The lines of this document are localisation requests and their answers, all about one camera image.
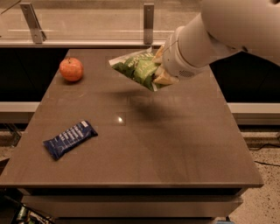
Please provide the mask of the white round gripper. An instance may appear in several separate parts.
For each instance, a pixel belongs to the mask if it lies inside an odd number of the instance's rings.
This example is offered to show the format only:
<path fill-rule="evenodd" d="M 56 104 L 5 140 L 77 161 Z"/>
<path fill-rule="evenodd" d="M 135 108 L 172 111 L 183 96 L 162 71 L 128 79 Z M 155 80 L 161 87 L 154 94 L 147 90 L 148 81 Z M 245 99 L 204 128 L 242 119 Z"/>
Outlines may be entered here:
<path fill-rule="evenodd" d="M 209 66 L 196 67 L 191 65 L 182 56 L 179 50 L 179 34 L 184 29 L 180 26 L 161 45 L 152 59 L 153 63 L 161 64 L 153 74 L 153 82 L 161 85 L 172 85 L 179 82 L 179 79 L 191 79 L 209 69 Z"/>

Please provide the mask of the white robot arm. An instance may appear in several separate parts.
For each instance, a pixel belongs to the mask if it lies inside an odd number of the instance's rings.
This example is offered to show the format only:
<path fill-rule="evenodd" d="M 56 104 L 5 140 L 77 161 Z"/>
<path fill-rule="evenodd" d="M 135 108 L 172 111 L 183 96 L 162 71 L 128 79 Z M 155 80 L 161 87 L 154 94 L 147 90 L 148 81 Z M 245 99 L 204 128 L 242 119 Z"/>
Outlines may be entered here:
<path fill-rule="evenodd" d="M 200 13 L 157 51 L 154 82 L 190 79 L 239 52 L 280 64 L 279 0 L 202 0 Z"/>

